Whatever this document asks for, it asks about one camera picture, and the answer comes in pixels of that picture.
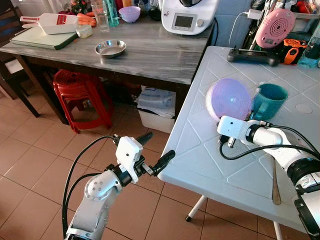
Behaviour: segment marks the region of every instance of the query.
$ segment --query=red plastic stool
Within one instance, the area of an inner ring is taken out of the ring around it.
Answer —
[[[105,125],[107,128],[112,126],[111,116],[114,106],[98,77],[62,69],[54,75],[53,86],[70,127],[77,134],[79,129],[92,129],[100,125]],[[108,111],[101,97],[107,101],[109,105]],[[79,111],[84,110],[83,101],[87,99],[91,101],[99,118],[89,122],[77,122],[71,111],[75,107]]]

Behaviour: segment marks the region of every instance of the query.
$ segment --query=teal mug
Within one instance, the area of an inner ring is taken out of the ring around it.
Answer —
[[[272,119],[288,98],[288,91],[271,83],[259,86],[259,93],[252,101],[252,116],[254,120]]]

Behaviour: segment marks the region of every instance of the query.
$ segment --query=wooden chair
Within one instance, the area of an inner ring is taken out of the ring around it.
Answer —
[[[0,46],[7,44],[17,32],[22,30],[19,9],[10,0],[1,0],[0,4]],[[26,97],[28,93],[21,86],[21,82],[28,79],[28,75],[17,59],[10,54],[0,54],[0,85],[10,97],[17,95],[35,117],[39,117],[37,110]]]
[[[1,0],[0,4],[0,46],[23,28],[20,22],[20,10],[15,8],[10,0]]]
[[[12,57],[5,61],[0,61],[0,78],[10,86],[14,93],[21,99],[36,118],[40,116],[37,110],[26,98],[29,95],[21,86],[21,82],[27,80],[28,75],[17,59]]]

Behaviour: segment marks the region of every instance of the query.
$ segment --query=red label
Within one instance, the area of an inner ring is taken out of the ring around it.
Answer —
[[[57,25],[66,24],[67,16],[66,15],[58,15],[58,19],[56,20]]]

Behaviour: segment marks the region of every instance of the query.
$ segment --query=power plug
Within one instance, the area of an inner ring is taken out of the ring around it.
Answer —
[[[249,12],[247,14],[248,19],[255,19],[259,20],[262,16],[262,11],[249,9]]]

